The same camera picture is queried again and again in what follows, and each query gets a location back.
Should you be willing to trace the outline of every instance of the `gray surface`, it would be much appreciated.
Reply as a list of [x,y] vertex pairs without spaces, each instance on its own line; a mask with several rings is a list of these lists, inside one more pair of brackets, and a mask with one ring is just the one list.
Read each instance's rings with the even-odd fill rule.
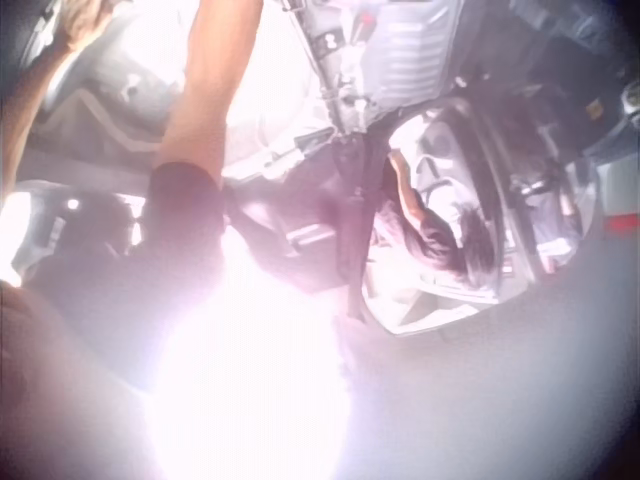
[[439,331],[350,324],[362,375],[337,478],[584,478],[637,400],[637,291],[638,237],[599,233],[548,283]]

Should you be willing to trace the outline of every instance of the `bright light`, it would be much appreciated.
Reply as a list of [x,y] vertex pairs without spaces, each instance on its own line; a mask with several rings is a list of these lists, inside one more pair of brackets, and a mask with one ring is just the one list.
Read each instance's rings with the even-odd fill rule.
[[136,222],[131,230],[131,246],[135,247],[142,243],[142,228],[140,224]]
[[407,153],[413,155],[415,153],[416,142],[424,135],[425,128],[426,126],[422,115],[417,115],[403,123],[393,132],[393,135],[389,139],[389,146],[393,149],[401,150],[405,156],[407,156]]
[[169,479],[327,479],[350,402],[329,312],[263,273],[237,233],[209,304],[169,342],[150,428]]
[[14,287],[22,279],[11,266],[20,245],[24,241],[31,218],[31,194],[12,193],[0,212],[0,280]]

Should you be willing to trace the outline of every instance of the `person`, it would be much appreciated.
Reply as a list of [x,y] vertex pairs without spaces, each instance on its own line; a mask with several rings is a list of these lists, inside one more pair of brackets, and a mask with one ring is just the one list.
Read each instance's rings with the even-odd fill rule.
[[[14,186],[49,82],[104,31],[113,5],[109,0],[66,0],[53,43],[3,105],[3,202]],[[76,282],[73,288],[51,293],[44,287],[72,275],[64,271],[69,268],[64,262],[55,271],[44,269],[49,273],[39,276],[31,290],[13,291],[2,284],[7,298],[44,297],[110,371],[139,388],[152,381],[164,333],[210,295],[223,270],[226,117],[253,51],[262,7],[263,0],[200,1],[189,37],[184,92],[154,164],[138,248],[95,272],[94,281]],[[18,302],[17,311],[29,311],[32,302]]]
[[477,209],[460,207],[462,248],[451,226],[425,207],[411,187],[406,158],[392,150],[385,165],[382,198],[374,231],[394,247],[403,248],[427,269],[449,274],[468,288],[482,288],[495,272],[495,251]]
[[[522,186],[542,266],[555,273],[565,255],[575,251],[583,237],[582,216],[562,167],[551,168],[544,180]],[[544,189],[536,190],[537,185]]]

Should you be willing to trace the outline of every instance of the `dark sleeve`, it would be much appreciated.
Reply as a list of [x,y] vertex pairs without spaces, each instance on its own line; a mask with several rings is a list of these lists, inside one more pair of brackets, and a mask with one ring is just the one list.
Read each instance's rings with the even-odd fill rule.
[[142,248],[198,258],[219,248],[224,230],[222,194],[204,170],[169,163],[151,177],[142,215]]

